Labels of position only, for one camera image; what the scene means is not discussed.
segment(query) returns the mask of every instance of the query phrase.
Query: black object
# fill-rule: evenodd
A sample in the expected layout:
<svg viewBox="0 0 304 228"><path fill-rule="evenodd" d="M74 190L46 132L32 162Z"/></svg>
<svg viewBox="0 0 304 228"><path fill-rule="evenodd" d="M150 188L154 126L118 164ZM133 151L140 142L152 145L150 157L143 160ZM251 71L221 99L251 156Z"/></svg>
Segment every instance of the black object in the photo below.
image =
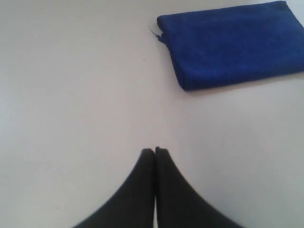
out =
<svg viewBox="0 0 304 228"><path fill-rule="evenodd" d="M241 228L219 213L187 183L166 149L155 150L159 228Z"/></svg>
<svg viewBox="0 0 304 228"><path fill-rule="evenodd" d="M153 228L154 152L142 153L120 189L75 228Z"/></svg>

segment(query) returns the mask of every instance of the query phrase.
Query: white floor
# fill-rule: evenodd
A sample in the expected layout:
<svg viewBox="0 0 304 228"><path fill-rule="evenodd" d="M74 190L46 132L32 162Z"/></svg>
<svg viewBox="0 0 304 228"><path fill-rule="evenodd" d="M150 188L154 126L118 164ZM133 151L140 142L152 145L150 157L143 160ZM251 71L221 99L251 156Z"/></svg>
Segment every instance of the white floor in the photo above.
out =
<svg viewBox="0 0 304 228"><path fill-rule="evenodd" d="M247 228L304 227L304 74L185 93L156 17L261 0L0 3L0 227L68 228L168 148ZM288 4L304 24L304 2Z"/></svg>

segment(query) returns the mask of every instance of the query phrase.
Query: blue towel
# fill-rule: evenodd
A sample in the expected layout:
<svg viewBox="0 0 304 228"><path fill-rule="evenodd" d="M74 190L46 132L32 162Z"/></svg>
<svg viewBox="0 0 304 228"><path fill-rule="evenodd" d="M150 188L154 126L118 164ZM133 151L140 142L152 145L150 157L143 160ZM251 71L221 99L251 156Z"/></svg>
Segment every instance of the blue towel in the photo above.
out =
<svg viewBox="0 0 304 228"><path fill-rule="evenodd" d="M285 1L157 18L186 90L304 71L304 28Z"/></svg>

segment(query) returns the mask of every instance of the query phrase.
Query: folded towel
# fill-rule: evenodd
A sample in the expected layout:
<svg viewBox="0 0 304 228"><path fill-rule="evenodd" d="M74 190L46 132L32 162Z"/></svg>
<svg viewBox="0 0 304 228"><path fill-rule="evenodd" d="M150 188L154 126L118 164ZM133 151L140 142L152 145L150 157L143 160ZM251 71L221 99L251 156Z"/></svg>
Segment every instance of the folded towel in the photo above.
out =
<svg viewBox="0 0 304 228"><path fill-rule="evenodd" d="M164 15L157 24L186 91L304 71L304 28L285 1Z"/></svg>

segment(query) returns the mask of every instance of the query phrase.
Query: microfiber cloth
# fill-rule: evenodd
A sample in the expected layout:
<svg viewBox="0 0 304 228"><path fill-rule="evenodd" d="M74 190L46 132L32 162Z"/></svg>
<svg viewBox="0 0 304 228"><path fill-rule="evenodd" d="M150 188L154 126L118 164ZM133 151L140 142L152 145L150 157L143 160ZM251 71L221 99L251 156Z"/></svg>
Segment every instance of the microfiber cloth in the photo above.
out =
<svg viewBox="0 0 304 228"><path fill-rule="evenodd" d="M304 71L304 28L285 1L159 16L186 90Z"/></svg>

